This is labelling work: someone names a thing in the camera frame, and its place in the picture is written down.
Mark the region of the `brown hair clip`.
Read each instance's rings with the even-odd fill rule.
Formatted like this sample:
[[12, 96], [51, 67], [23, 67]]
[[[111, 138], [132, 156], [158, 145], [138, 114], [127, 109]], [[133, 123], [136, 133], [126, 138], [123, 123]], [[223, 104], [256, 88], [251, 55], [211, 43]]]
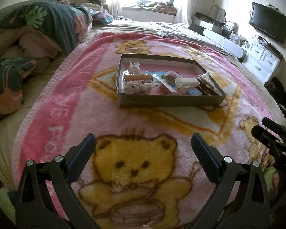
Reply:
[[207, 96], [217, 96], [220, 95], [220, 92], [211, 81], [210, 75], [206, 72], [205, 74], [199, 75], [196, 77], [199, 82], [197, 89], [203, 94]]

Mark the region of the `earring card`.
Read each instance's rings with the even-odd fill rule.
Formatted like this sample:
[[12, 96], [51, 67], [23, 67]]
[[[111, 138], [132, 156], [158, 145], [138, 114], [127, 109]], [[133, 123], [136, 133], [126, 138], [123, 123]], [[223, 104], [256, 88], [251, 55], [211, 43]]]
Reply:
[[203, 93], [200, 90], [198, 90], [197, 88], [193, 88], [191, 90], [187, 90], [185, 92], [185, 95], [186, 96], [202, 96]]

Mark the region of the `pink pompom hair clip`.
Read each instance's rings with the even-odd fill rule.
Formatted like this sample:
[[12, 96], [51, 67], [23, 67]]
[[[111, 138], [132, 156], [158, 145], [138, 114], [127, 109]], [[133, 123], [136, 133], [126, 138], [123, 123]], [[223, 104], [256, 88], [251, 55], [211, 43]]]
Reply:
[[170, 85], [175, 85], [175, 79], [179, 77], [180, 75], [175, 71], [169, 71], [166, 74], [161, 75], [161, 78], [164, 79]]

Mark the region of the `cream spiral hair clip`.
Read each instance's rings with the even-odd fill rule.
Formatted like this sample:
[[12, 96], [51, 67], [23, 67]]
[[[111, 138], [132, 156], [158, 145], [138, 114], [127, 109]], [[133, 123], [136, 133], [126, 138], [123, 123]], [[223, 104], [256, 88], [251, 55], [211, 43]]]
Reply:
[[124, 79], [126, 82], [130, 82], [130, 81], [151, 81], [153, 79], [153, 77], [151, 76], [151, 74], [133, 73], [133, 74], [124, 75]]

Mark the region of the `clear pearl claw clip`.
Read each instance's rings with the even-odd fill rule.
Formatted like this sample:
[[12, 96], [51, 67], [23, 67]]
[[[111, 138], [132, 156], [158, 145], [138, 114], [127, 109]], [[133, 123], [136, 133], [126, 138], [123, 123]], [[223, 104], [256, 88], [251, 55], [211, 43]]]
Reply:
[[129, 74], [139, 74], [140, 73], [140, 63], [137, 61], [135, 63], [132, 63], [130, 61], [129, 63], [129, 68], [128, 68], [128, 72]]

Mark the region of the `white drawer cabinet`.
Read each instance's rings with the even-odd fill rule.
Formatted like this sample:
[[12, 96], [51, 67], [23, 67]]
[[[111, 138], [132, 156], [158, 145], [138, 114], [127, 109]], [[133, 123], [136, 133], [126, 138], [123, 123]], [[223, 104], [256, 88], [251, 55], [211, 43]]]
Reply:
[[264, 84], [279, 76], [282, 60], [283, 56], [277, 49], [268, 44], [263, 46], [255, 40], [250, 42], [242, 64]]

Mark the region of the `white bench at bed foot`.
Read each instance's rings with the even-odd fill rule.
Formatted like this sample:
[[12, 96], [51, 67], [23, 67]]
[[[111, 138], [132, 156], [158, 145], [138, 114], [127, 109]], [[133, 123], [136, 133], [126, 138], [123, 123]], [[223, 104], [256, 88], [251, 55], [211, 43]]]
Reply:
[[192, 19], [190, 29], [210, 39], [218, 47], [236, 57], [239, 62], [244, 60], [246, 51], [242, 46], [245, 40], [237, 34], [238, 28], [235, 24], [226, 20], [225, 10], [220, 9], [215, 19], [197, 12]]

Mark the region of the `pink bear-print fleece blanket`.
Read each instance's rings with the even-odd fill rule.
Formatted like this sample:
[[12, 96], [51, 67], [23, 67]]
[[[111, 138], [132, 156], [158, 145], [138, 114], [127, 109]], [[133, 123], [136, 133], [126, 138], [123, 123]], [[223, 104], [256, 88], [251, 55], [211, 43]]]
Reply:
[[[224, 92], [219, 106], [123, 108], [116, 78], [123, 54], [178, 57], [188, 67], [141, 65], [142, 72], [173, 71], [194, 77], [200, 64]], [[19, 184], [25, 163], [64, 155], [88, 133], [96, 150], [73, 189], [102, 228], [154, 228], [189, 223], [213, 190], [191, 148], [200, 133], [236, 161], [270, 162], [251, 136], [263, 117], [285, 119], [259, 80], [212, 44], [143, 33], [98, 33], [65, 59], [22, 122], [13, 146], [12, 176]]]

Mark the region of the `blue label card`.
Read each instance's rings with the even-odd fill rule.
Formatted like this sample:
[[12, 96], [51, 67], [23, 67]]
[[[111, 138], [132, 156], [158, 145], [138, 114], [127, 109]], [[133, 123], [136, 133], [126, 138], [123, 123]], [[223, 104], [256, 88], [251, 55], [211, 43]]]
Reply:
[[153, 80], [158, 80], [159, 82], [167, 83], [164, 79], [161, 78], [162, 74], [166, 74], [169, 71], [145, 71], [144, 74], [151, 74]]

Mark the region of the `clothes pile on windowsill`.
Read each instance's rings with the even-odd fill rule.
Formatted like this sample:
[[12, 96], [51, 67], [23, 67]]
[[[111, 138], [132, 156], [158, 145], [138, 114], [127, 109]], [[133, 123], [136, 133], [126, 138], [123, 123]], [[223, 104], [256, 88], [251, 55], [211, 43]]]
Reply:
[[158, 12], [162, 12], [169, 15], [176, 15], [177, 14], [177, 8], [174, 6], [174, 4], [171, 1], [167, 1], [165, 3], [163, 2], [151, 2], [147, 0], [140, 0], [137, 1], [138, 7], [144, 7], [148, 9], [153, 9]]

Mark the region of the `dark floral quilt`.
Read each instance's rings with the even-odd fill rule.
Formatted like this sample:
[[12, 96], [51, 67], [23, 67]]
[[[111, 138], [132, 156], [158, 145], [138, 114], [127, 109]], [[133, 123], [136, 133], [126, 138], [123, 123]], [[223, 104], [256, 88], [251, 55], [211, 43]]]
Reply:
[[92, 27], [82, 5], [31, 2], [0, 19], [0, 120], [24, 103], [23, 80], [69, 55]]

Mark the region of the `purple blue pillow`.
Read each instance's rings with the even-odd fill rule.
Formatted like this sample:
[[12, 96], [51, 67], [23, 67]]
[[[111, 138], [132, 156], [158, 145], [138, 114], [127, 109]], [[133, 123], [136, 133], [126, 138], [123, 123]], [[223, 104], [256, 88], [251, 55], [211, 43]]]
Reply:
[[102, 25], [106, 26], [114, 20], [114, 17], [106, 11], [94, 12], [91, 13], [92, 16], [92, 25]]

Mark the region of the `black wall television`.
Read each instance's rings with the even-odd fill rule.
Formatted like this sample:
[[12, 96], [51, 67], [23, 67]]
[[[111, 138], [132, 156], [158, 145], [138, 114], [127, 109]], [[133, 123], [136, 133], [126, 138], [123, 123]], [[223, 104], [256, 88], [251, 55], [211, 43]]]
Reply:
[[253, 2], [248, 23], [275, 41], [285, 42], [286, 16], [276, 9]]

